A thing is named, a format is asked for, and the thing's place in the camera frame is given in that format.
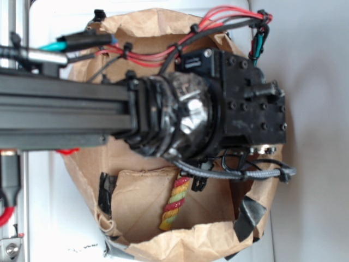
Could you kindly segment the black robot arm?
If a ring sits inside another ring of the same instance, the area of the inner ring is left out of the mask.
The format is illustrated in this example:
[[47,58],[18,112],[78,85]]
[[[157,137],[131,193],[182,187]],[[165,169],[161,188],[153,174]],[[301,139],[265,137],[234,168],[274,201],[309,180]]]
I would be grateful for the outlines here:
[[1,149],[58,150],[123,139],[169,162],[286,142],[283,90],[252,61],[218,49],[182,54],[173,72],[109,84],[1,70]]

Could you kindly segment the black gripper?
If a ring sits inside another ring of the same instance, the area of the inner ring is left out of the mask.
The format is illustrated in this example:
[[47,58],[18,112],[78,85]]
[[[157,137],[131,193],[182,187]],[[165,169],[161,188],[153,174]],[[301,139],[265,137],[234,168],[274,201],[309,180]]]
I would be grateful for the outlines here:
[[244,57],[218,49],[183,54],[175,65],[174,89],[176,161],[286,141],[284,92]]

